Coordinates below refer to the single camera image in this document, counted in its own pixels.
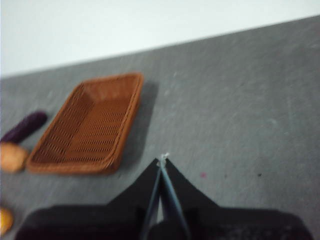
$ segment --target eggplant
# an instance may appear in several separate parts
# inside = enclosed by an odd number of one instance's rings
[[[47,114],[38,110],[22,119],[14,128],[8,131],[0,142],[11,142],[18,144],[34,131],[38,130],[47,121]]]

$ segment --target small debris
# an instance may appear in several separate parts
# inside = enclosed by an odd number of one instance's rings
[[[203,171],[203,172],[201,172],[200,176],[201,176],[203,179],[205,179],[205,178],[207,177],[207,173]]]

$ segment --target gray tabletop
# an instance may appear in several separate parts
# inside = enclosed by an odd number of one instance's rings
[[[31,151],[76,84],[131,71],[145,83],[120,169],[2,172],[1,205],[15,216],[4,240],[35,209],[108,203],[166,152],[217,204],[297,214],[320,239],[319,16],[2,79],[1,135],[46,110],[46,126],[21,143]]]

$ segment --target brown wicker basket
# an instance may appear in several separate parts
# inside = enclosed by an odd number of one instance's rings
[[[80,83],[33,149],[27,168],[59,174],[116,171],[139,106],[142,85],[141,73]]]

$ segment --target orange fruit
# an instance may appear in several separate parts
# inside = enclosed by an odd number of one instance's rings
[[[5,234],[14,223],[14,217],[8,209],[0,208],[0,234]]]

